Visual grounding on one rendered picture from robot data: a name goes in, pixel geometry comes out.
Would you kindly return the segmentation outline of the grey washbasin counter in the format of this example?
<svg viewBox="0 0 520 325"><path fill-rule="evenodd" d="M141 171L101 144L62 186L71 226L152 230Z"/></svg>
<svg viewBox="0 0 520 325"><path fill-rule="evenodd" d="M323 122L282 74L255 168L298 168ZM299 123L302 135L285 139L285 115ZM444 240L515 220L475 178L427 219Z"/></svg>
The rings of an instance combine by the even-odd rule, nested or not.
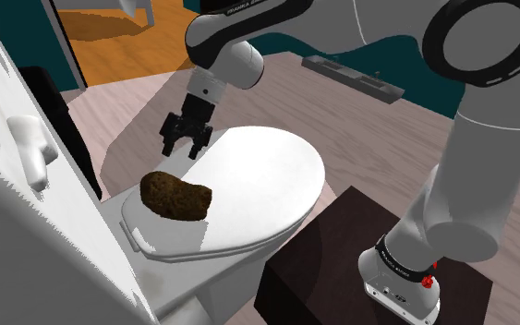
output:
<svg viewBox="0 0 520 325"><path fill-rule="evenodd" d="M301 65L387 104L400 100L405 93L404 89L377 77L371 77L318 55L304 57Z"/></svg>

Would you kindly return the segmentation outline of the dark robot stand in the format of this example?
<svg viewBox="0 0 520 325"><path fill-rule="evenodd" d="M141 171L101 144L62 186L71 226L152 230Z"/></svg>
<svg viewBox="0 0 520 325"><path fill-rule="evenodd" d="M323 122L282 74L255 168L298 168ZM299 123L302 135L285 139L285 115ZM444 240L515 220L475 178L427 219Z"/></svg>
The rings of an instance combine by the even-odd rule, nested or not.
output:
<svg viewBox="0 0 520 325"><path fill-rule="evenodd" d="M398 220L349 187L266 262L254 307L267 325L407 325L366 294L357 269Z"/></svg>

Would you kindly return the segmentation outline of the grey door frame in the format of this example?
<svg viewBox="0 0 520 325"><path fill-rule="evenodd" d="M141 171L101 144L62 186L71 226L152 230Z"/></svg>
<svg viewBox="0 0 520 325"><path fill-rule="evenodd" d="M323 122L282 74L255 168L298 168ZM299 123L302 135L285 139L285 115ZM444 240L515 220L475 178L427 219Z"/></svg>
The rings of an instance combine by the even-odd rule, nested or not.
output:
<svg viewBox="0 0 520 325"><path fill-rule="evenodd" d="M64 26L54 5L54 1L40 0L40 2L42 3L42 7L50 21L52 29L54 30L56 39L67 61L70 72L78 85L78 89L85 91L88 88L87 81L84 78L78 59L75 56L71 43L69 42Z"/></svg>

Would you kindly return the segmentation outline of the brown lumpy potato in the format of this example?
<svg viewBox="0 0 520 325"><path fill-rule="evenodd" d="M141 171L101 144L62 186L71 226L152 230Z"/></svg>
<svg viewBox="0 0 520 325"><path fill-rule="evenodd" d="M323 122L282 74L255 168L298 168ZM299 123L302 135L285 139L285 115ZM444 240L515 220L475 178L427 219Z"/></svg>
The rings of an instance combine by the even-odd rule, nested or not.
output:
<svg viewBox="0 0 520 325"><path fill-rule="evenodd" d="M139 182L141 202L162 218L197 222L207 217L212 190L194 185L166 172L154 171Z"/></svg>

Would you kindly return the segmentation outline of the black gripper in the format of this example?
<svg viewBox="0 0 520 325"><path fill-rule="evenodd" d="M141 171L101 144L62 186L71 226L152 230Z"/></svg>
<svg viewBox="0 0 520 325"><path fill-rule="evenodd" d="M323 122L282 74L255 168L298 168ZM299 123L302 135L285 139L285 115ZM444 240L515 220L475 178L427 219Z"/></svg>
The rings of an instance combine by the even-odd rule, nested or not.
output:
<svg viewBox="0 0 520 325"><path fill-rule="evenodd" d="M200 151L209 145L213 128L209 125L215 105L188 93L181 114L169 113L159 134L163 137L162 155L169 157L179 138L192 138L188 157L195 160Z"/></svg>

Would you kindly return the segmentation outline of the white toilet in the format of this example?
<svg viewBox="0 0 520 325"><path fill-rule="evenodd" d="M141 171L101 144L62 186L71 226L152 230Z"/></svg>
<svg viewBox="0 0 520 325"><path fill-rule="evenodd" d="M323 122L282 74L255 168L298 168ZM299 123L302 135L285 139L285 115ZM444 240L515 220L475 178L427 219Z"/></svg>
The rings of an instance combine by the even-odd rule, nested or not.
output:
<svg viewBox="0 0 520 325"><path fill-rule="evenodd" d="M304 139L264 126L214 134L186 180L212 191L207 217L175 222L132 187L110 227L103 205L0 42L0 325L161 325L136 255L200 271L284 241L324 184Z"/></svg>

